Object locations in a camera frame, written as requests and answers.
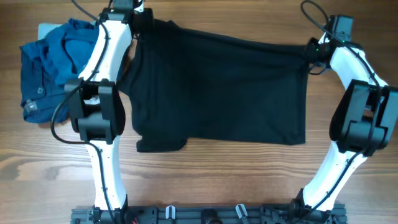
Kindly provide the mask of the black t-shirt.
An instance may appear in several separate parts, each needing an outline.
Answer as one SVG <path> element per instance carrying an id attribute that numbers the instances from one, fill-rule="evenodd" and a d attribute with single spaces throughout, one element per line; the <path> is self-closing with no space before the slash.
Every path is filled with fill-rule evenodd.
<path id="1" fill-rule="evenodd" d="M 304 49 L 155 20 L 138 34 L 134 59 L 118 84 L 141 136 L 137 150 L 177 151 L 190 138 L 303 144 Z"/>

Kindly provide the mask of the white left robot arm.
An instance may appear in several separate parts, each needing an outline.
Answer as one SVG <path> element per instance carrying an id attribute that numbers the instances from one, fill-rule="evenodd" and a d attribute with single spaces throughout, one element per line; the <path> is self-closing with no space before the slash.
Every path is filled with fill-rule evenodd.
<path id="1" fill-rule="evenodd" d="M 143 1 L 114 1 L 111 8 L 103 9 L 90 59 L 78 79 L 65 85 L 72 128 L 91 159 L 95 180 L 92 216 L 97 222 L 121 218 L 127 207 L 119 166 L 126 115 L 116 82 L 133 40 L 133 24 L 143 12 Z"/>

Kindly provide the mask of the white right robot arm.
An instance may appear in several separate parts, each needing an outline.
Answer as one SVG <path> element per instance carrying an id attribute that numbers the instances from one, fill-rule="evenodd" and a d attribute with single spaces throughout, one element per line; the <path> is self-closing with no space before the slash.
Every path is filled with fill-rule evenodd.
<path id="1" fill-rule="evenodd" d="M 292 201 L 290 218 L 321 219 L 353 172 L 376 151 L 384 149 L 397 119 L 397 89 L 380 79 L 363 48 L 352 41 L 354 19 L 332 15 L 322 26 L 320 40 L 312 40 L 317 62 L 339 76 L 345 93 L 331 119 L 328 154 L 314 178 Z"/>

